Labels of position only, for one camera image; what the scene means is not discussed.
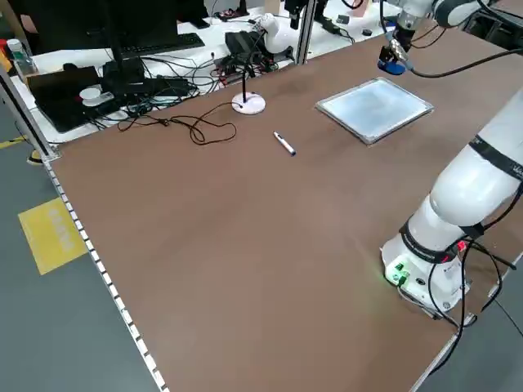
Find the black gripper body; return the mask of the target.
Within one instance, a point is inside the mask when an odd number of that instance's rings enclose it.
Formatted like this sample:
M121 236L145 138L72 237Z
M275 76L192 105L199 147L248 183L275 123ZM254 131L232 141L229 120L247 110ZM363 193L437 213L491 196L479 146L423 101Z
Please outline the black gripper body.
M402 47L410 47L415 31L413 29L405 29L402 26L396 26L393 31L393 38L398 41Z

